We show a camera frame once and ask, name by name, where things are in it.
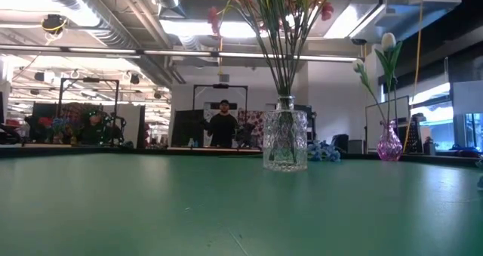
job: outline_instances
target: room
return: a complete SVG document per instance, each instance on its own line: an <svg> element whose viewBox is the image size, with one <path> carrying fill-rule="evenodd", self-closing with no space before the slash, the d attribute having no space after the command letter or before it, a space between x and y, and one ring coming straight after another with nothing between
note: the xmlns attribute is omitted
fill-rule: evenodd
<svg viewBox="0 0 483 256"><path fill-rule="evenodd" d="M481 9L0 0L2 247L477 255Z"/></svg>

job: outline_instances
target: pink glass vase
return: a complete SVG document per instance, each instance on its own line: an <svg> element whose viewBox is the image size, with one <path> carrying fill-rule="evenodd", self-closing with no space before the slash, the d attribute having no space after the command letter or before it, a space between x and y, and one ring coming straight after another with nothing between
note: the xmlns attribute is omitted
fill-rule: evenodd
<svg viewBox="0 0 483 256"><path fill-rule="evenodd" d="M389 127L383 123L383 134L377 144L377 153L380 159L388 162L396 162L402 155L402 144L394 132L395 123L391 121Z"/></svg>

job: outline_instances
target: clear glass vase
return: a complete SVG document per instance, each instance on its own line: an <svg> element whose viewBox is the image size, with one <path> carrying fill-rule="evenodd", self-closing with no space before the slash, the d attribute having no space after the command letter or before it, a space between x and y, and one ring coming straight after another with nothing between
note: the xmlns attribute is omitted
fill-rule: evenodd
<svg viewBox="0 0 483 256"><path fill-rule="evenodd" d="M383 161L396 162L401 158L402 144L398 135L394 132L395 123L391 121L389 126L385 122L382 122L382 124L383 134L377 144L377 153Z"/></svg>
<svg viewBox="0 0 483 256"><path fill-rule="evenodd" d="M307 169L307 114L294 110L292 96L279 96L277 109L265 113L263 167L287 172Z"/></svg>

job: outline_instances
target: white tulip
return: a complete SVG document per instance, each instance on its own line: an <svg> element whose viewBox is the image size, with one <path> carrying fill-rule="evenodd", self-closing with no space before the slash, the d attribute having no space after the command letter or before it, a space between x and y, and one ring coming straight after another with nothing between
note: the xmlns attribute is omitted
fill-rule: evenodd
<svg viewBox="0 0 483 256"><path fill-rule="evenodd" d="M359 66L362 66L362 69L365 70L364 62L361 59L357 59L352 62L352 68L356 73L359 73Z"/></svg>
<svg viewBox="0 0 483 256"><path fill-rule="evenodd" d="M382 44L383 50L384 51L391 51L392 49L395 48L396 41L395 41L395 36L392 33L386 33L383 35L383 41Z"/></svg>

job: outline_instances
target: green table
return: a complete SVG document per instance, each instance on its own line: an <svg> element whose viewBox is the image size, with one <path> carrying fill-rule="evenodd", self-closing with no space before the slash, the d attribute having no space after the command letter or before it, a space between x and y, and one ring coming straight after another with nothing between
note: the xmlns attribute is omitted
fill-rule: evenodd
<svg viewBox="0 0 483 256"><path fill-rule="evenodd" d="M1 255L483 255L481 172L93 154L0 160Z"/></svg>

